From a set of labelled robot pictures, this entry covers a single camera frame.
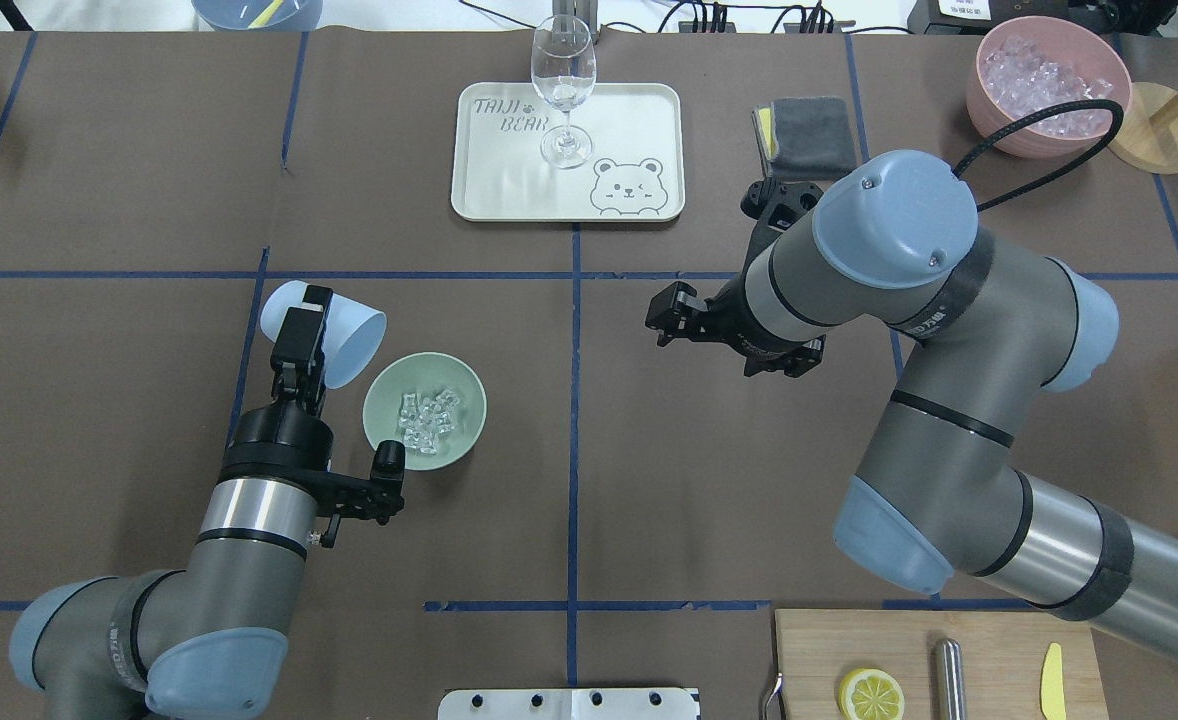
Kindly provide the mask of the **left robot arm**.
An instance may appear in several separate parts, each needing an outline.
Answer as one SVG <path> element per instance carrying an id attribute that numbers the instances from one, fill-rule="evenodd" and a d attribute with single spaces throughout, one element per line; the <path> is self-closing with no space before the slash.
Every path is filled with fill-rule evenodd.
<path id="1" fill-rule="evenodd" d="M 9 633 L 49 719 L 254 719 L 282 675 L 335 436 L 320 420 L 338 308 L 298 284 L 274 338 L 273 398 L 241 415 L 186 568 L 60 584 Z"/>

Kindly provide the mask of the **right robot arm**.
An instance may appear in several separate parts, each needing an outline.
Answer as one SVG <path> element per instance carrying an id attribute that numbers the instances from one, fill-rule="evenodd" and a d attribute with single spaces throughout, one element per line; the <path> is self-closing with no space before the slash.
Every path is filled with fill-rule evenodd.
<path id="1" fill-rule="evenodd" d="M 716 342 L 744 374 L 795 377 L 859 316 L 912 338 L 833 542 L 908 592 L 961 572 L 1178 660 L 1178 539 L 1008 462 L 1034 396 L 1107 361 L 1113 297 L 990 233 L 968 184 L 927 152 L 876 156 L 807 213 L 773 220 L 785 202 L 763 202 L 770 242 L 712 299 L 684 282 L 653 297 L 659 345 Z"/>

